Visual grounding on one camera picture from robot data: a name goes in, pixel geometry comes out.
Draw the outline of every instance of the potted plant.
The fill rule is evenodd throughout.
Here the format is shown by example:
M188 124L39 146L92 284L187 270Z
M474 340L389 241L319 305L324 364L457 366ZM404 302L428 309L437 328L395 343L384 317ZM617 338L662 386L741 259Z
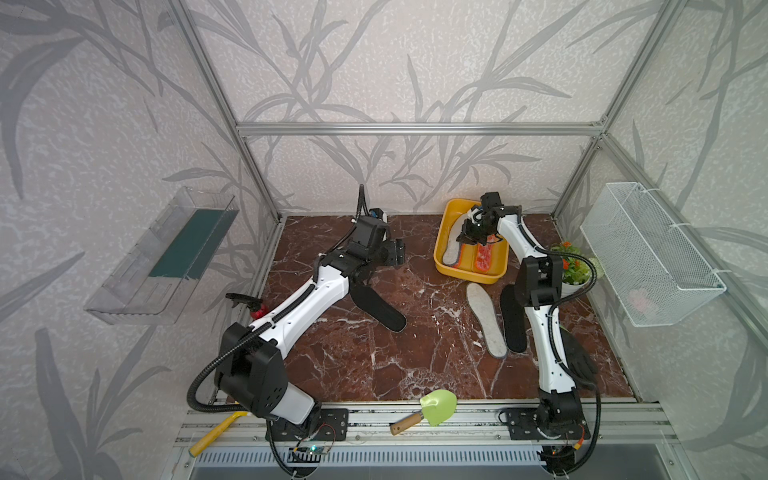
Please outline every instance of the potted plant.
M549 250L563 253L576 253L581 255L581 250L574 247L571 242L556 243ZM562 296L571 295L584 285L591 275L589 266L581 260L573 257L562 257L563 259L563 287ZM597 259L591 258L590 261L597 265Z

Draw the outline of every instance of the black insole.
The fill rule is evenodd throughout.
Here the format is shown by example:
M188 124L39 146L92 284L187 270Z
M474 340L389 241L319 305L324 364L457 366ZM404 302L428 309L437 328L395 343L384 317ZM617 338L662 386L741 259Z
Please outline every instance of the black insole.
M370 286L350 282L349 296L363 312L368 313L393 332L402 332L406 327L405 316L394 306L389 305Z
M499 298L504 320L504 341L507 348L515 353L523 353L528 348L525 335L525 308L515 298L515 285L510 283L502 290Z

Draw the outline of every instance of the yellow tray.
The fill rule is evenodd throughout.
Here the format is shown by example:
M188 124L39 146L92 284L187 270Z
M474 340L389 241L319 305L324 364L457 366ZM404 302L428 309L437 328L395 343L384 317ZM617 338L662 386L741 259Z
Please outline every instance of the yellow tray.
M454 198L445 205L445 212L440 222L440 231L437 233L437 242L432 259L435 260L437 271L443 275L455 276L462 280L470 282L485 283L490 285L496 283L496 280L502 278L507 273L507 262L509 261L509 245L506 240L494 243L491 249L491 268L487 273L480 273L475 268L475 257L477 256L477 245L464 245L462 251L462 260L458 268L447 266L442 263L442 256L445 248L448 246L448 236L451 233L451 227L456 220L463 214L466 214L473 205L479 205L479 201L464 200L463 198Z

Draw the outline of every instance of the black mounting plate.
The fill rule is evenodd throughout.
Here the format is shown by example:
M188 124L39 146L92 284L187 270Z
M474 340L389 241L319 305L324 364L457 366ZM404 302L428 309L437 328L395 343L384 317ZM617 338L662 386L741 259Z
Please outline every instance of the black mounting plate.
M402 241L402 238L385 240L382 245L387 251L386 265L398 266L406 262L406 244Z
M346 440L346 429L349 424L348 409L321 409L318 425L327 423L336 431L336 441ZM313 437L317 441L333 440L333 430L328 427L322 427ZM277 419L272 425L272 431L275 433L275 442L296 442L303 436L302 430L293 423L285 419Z
M565 440L566 436L569 440L579 440L581 438L582 426L584 427L584 440L588 440L591 437L589 425L587 425L584 418L579 419L580 425L578 422L575 422L570 425L555 427L546 432L547 436L544 436L538 431L536 426L535 413L535 407L509 408L502 409L499 412L499 418L509 429L509 438L511 440Z

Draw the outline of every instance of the green trowel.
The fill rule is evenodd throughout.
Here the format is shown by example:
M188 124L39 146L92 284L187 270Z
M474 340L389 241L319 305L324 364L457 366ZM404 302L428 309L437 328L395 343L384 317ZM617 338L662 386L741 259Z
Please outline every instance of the green trowel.
M445 420L450 419L453 412L456 411L456 395L448 390L435 390L423 396L419 403L422 404L421 412L408 415L399 422L389 426L389 431L393 435L403 433L406 429L413 427L423 419L427 419L431 426L436 427Z

